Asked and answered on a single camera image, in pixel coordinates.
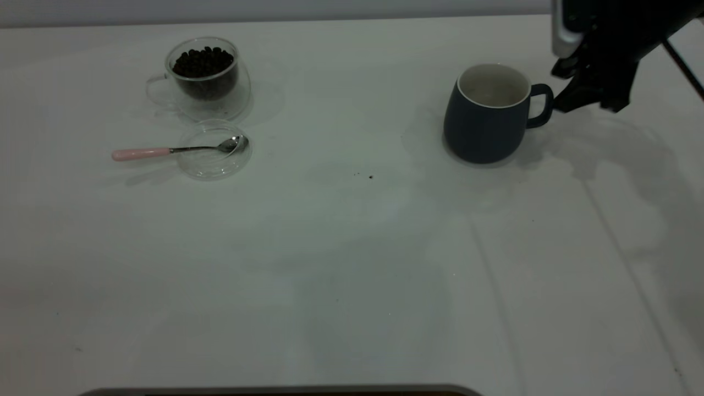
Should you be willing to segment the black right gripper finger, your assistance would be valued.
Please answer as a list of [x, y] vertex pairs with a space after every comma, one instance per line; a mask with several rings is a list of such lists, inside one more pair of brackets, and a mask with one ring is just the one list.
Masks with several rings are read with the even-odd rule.
[[573, 77], [554, 98], [553, 110], [568, 113], [601, 101], [601, 86], [593, 78]]
[[552, 75], [556, 78], [573, 78], [581, 68], [579, 56], [558, 58], [552, 68]]

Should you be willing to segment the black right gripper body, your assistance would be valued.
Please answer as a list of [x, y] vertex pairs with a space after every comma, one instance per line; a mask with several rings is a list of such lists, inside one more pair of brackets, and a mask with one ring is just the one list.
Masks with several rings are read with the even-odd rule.
[[664, 1], [599, 1], [586, 37], [578, 106], [598, 103], [618, 112], [630, 104], [641, 58], [658, 43]]

